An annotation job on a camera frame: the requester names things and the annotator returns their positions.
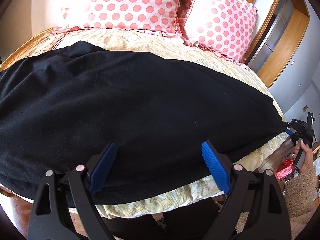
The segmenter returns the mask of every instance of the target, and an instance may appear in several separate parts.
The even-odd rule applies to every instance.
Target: red gift bag
[[[291,174],[293,172],[292,164],[293,164],[292,159],[283,161],[281,167],[278,169],[276,173],[277,178],[282,179],[283,177]]]

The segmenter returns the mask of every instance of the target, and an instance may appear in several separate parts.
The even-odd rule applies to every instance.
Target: pink polka dot pillowcase
[[[245,0],[192,0],[190,6],[178,19],[185,43],[242,63],[257,19],[253,4]]]
[[[64,11],[62,24],[175,33],[178,6],[179,0],[79,0]]]

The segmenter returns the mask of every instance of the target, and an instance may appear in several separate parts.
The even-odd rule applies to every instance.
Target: blue clamp pad
[[[91,172],[88,188],[88,191],[91,195],[94,195],[102,188],[102,185],[109,174],[111,166],[116,159],[117,149],[117,145],[115,143],[111,143],[101,156],[94,170]]]
[[[205,164],[207,164],[218,188],[224,191],[225,194],[229,194],[231,191],[229,174],[226,172],[215,152],[207,142],[202,143],[201,152]]]
[[[293,135],[293,134],[294,134],[294,132],[291,131],[291,130],[289,130],[289,129],[286,129],[285,132],[286,132],[287,134],[289,134],[289,135]]]

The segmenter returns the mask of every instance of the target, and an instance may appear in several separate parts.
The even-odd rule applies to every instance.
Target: beige sherpa jacket
[[[312,166],[285,184],[284,198],[290,217],[292,239],[302,231],[316,210],[313,205],[316,179],[316,167]],[[241,213],[236,225],[238,233],[242,232],[247,217],[248,213]]]

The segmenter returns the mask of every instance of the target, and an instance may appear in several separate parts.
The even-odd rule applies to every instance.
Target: hand
[[[300,173],[304,173],[305,171],[309,170],[313,166],[313,155],[310,147],[307,144],[304,144],[303,141],[301,141],[301,148],[306,153],[306,158],[304,159],[304,163],[300,169]],[[296,145],[293,151],[293,159],[296,158],[298,151],[299,151],[299,145],[298,145],[298,142],[296,142]]]

